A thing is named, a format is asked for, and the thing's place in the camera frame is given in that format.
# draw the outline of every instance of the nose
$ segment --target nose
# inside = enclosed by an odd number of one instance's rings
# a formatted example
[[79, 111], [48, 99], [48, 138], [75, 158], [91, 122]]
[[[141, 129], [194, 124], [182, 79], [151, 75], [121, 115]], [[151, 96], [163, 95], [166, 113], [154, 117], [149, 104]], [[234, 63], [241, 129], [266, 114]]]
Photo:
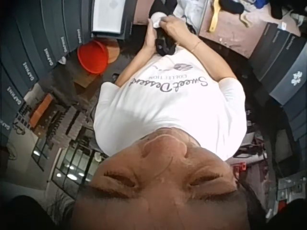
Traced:
[[184, 158], [187, 154], [187, 145], [180, 139], [171, 134], [161, 134], [148, 141], [143, 146], [142, 156], [157, 158]]

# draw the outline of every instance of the forehead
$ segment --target forehead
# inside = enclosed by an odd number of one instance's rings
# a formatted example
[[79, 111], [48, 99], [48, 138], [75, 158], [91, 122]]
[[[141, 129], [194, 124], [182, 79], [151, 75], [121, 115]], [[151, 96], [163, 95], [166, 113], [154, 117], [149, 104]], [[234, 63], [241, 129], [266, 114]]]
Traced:
[[131, 200], [94, 200], [80, 197], [73, 222], [85, 229], [245, 229], [247, 212], [241, 198], [231, 202], [176, 200], [151, 202], [148, 198]]

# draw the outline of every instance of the wooden table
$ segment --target wooden table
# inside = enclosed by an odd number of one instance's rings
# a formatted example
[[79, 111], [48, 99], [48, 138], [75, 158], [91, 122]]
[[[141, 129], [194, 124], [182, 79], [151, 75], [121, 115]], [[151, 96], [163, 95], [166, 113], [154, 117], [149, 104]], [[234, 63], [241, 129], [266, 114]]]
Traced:
[[[136, 12], [134, 16], [135, 24], [147, 24], [147, 18], [150, 7], [154, 0], [138, 0]], [[256, 47], [266, 25], [266, 22], [281, 25], [286, 23], [286, 30], [300, 36], [300, 31], [295, 21], [286, 15], [282, 20], [276, 20], [271, 17], [270, 5], [264, 6], [260, 10], [247, 13], [247, 18], [252, 22], [253, 26], [247, 28], [239, 20], [239, 15], [230, 14], [225, 11], [219, 13], [219, 20], [214, 33], [209, 33], [209, 27], [213, 16], [212, 6], [213, 0], [207, 1], [207, 7], [203, 18], [199, 35], [222, 44], [233, 51], [249, 58]]]

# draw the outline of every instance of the red plastic bowl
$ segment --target red plastic bowl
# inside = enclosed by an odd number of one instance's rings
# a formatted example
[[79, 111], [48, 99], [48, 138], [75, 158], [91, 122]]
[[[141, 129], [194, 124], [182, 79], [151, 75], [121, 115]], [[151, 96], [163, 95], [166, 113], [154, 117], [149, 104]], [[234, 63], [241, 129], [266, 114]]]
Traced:
[[78, 59], [88, 72], [101, 74], [107, 68], [109, 53], [104, 44], [94, 40], [78, 48]]

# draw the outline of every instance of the hand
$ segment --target hand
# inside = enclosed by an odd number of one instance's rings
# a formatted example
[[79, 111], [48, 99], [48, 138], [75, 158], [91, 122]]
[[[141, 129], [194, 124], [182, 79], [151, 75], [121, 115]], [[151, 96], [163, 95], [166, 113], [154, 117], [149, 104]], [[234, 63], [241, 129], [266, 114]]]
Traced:
[[193, 34], [189, 31], [186, 23], [175, 16], [161, 18], [160, 27], [182, 46], [189, 46]]
[[155, 53], [155, 40], [157, 39], [157, 31], [154, 29], [153, 21], [148, 19], [147, 32], [143, 49]]

